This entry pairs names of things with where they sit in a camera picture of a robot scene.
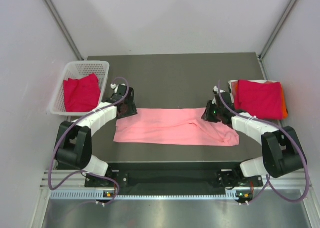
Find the light pink t shirt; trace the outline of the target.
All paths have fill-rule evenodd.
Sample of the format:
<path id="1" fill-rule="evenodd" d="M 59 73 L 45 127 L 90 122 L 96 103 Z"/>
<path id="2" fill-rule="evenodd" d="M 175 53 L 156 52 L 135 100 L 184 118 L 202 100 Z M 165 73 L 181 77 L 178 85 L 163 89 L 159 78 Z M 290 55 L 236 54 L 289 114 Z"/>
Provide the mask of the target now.
<path id="1" fill-rule="evenodd" d="M 238 133 L 222 124 L 204 121 L 205 108 L 138 108 L 137 115 L 116 122 L 114 141 L 173 145 L 236 146 Z"/>

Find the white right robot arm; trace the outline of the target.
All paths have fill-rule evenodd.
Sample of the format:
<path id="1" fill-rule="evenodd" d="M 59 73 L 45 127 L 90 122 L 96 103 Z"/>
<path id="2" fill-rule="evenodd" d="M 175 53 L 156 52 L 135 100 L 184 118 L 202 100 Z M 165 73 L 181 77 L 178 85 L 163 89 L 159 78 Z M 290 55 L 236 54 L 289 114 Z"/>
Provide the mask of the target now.
<path id="1" fill-rule="evenodd" d="M 202 119 L 239 131 L 255 140 L 262 148 L 261 157 L 243 161 L 238 166 L 238 170 L 233 173 L 236 184 L 244 186 L 253 176 L 267 174 L 279 178 L 304 168 L 307 160 L 294 128 L 282 128 L 235 109 L 229 92 L 213 93 L 214 99 L 207 102 Z"/>

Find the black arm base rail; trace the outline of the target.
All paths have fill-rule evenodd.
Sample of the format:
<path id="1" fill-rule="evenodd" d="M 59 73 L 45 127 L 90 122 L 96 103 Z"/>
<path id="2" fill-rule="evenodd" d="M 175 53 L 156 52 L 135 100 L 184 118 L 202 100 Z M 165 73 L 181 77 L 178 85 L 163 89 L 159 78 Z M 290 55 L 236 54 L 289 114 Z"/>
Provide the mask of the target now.
<path id="1" fill-rule="evenodd" d="M 252 191 L 261 176 L 242 177 L 239 162 L 113 162 L 106 176 L 120 186 L 121 195 L 222 194 L 227 189 Z"/>

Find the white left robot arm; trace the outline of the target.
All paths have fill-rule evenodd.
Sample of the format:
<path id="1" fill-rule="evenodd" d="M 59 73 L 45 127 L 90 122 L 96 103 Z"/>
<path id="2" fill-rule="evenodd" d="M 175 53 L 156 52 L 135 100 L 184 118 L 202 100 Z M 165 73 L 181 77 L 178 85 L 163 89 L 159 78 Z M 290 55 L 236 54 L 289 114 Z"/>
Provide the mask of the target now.
<path id="1" fill-rule="evenodd" d="M 96 180 L 102 186 L 113 182 L 113 173 L 109 165 L 93 155 L 92 137 L 104 125 L 114 119 L 137 115 L 135 92 L 125 84 L 113 84 L 114 93 L 105 102 L 83 117 L 63 122 L 58 130 L 54 159 L 75 169 L 96 174 Z"/>

